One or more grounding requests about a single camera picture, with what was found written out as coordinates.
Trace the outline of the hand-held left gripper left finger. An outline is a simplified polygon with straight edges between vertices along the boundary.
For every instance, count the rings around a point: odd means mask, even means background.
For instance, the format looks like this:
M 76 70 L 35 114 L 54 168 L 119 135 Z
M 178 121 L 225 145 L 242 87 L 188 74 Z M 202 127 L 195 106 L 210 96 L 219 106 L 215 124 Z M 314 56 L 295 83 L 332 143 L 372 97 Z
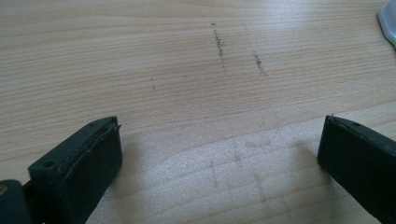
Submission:
M 85 125 L 29 166 L 35 218 L 43 224 L 85 224 L 121 165 L 118 119 Z

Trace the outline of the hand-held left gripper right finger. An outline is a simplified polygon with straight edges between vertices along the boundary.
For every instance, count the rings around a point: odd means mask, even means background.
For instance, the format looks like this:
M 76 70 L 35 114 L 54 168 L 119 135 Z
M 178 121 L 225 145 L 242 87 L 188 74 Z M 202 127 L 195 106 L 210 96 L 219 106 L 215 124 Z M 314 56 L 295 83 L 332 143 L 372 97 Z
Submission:
M 396 142 L 355 121 L 328 116 L 318 164 L 382 224 L 396 224 Z

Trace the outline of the white plastic container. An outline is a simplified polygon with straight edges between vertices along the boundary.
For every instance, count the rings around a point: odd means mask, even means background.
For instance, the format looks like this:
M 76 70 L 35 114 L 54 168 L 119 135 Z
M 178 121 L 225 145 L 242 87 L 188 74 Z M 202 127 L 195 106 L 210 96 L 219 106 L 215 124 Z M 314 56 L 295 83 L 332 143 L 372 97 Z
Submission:
M 384 37 L 396 48 L 396 0 L 389 0 L 381 7 L 377 17 Z

